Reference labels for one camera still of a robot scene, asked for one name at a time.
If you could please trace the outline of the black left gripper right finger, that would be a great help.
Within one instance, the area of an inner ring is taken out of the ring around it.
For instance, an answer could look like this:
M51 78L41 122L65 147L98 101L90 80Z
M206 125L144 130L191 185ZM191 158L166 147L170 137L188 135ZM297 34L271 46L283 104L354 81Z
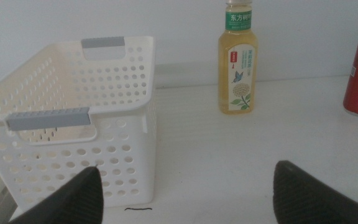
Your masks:
M279 224L358 224L358 202L290 161L279 161L275 166L273 210Z

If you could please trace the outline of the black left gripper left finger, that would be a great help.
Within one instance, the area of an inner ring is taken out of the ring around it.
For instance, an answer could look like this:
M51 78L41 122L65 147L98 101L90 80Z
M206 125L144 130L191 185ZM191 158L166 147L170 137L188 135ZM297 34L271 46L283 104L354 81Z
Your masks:
M11 224L101 224L104 199L97 167L87 167Z

